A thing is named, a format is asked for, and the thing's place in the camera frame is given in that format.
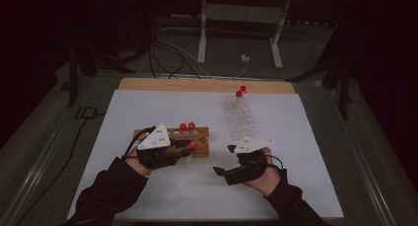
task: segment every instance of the white cord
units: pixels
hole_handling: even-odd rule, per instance
[[[240,75],[238,75],[238,76],[234,76],[233,78],[239,78],[240,76],[242,76],[242,75],[244,75],[244,73],[246,72],[246,69],[248,68],[248,61],[246,61],[245,62],[245,68],[244,68],[244,71],[240,74]]]

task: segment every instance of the clear plastic container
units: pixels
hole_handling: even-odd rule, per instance
[[[223,110],[233,140],[253,135],[256,123],[244,96],[225,97]]]

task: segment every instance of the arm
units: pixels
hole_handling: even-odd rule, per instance
[[[116,213],[136,202],[149,174],[151,170],[136,158],[115,158],[108,170],[98,173],[95,182],[80,193],[75,214],[63,225],[110,225]]]
[[[262,152],[271,156],[268,148],[263,148]],[[266,161],[272,164],[271,157],[266,156]],[[285,171],[280,176],[275,169],[267,168],[260,178],[246,184],[264,195],[285,225],[328,225],[302,200],[302,190],[287,183]]]

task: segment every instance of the white plug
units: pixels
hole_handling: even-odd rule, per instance
[[[247,55],[245,55],[245,54],[242,54],[242,55],[241,55],[241,61],[243,61],[243,62],[247,62],[247,61],[249,61],[249,56],[247,56]]]

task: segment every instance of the metal stand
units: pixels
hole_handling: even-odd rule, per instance
[[[266,8],[211,4],[207,3],[206,0],[202,0],[200,42],[199,50],[197,53],[197,62],[199,64],[205,63],[207,19],[223,21],[259,22],[277,24],[276,34],[272,38],[270,38],[269,43],[271,46],[271,53],[273,55],[274,67],[276,69],[282,69],[283,64],[277,43],[279,41],[280,34],[283,30],[283,26],[286,21],[287,11],[289,9],[290,2],[291,0],[286,0],[285,4],[283,5],[283,8]],[[237,15],[228,15],[229,11],[234,11],[235,13],[239,14],[240,9],[242,8],[247,10],[243,20],[240,20],[239,16]]]

